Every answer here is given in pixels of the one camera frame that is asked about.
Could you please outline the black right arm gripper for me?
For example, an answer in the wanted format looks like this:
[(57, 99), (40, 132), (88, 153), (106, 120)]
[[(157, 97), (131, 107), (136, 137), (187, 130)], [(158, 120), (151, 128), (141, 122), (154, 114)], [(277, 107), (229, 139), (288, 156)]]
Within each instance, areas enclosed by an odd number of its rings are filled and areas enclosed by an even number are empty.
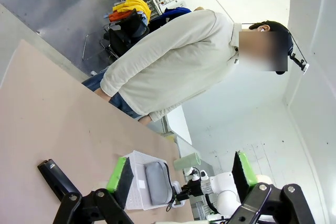
[[(228, 223), (268, 223), (261, 220), (262, 216), (272, 217), (272, 223), (315, 223), (301, 187), (286, 184), (279, 189), (258, 182), (245, 153), (235, 153), (232, 175), (241, 205)], [(76, 192), (65, 194), (53, 223), (133, 223), (124, 210), (133, 178), (130, 159), (120, 157), (104, 188), (86, 196)], [(175, 200), (202, 194), (201, 181), (189, 180)]]

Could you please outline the person right hand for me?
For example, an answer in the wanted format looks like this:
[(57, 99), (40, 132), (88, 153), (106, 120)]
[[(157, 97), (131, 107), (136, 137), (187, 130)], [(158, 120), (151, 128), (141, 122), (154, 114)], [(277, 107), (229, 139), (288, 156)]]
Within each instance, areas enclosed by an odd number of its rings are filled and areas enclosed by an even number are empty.
[(107, 102), (109, 102), (111, 99), (111, 97), (107, 95), (101, 88), (98, 88), (97, 90), (95, 90), (94, 93)]

